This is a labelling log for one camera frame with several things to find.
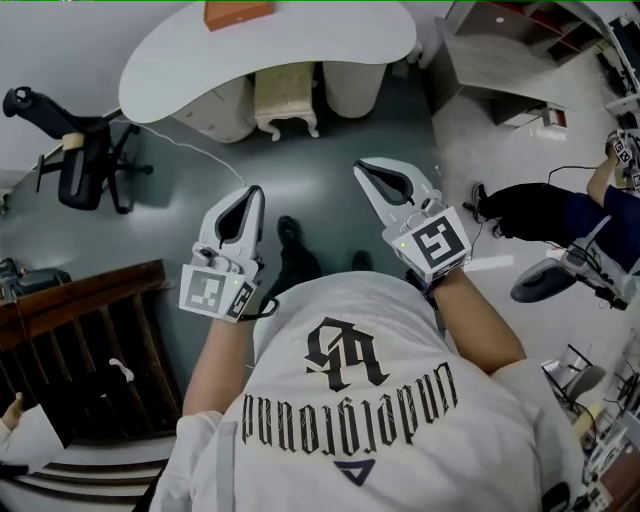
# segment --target black office chair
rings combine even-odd
[[[140,133],[130,125],[111,151],[109,123],[102,117],[71,115],[48,96],[33,92],[29,87],[10,89],[2,102],[4,115],[15,115],[35,124],[49,137],[63,140],[62,162],[44,164],[38,159],[38,185],[43,174],[60,171],[58,199],[64,205],[78,210],[95,210],[100,204],[105,179],[109,184],[113,204],[118,213],[129,213],[120,206],[115,174],[118,170],[151,174],[150,165],[136,167],[121,161],[122,150],[129,135]]]

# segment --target cardboard box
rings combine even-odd
[[[205,2],[204,4],[204,23],[211,31],[269,14],[273,14],[273,7],[268,2]]]

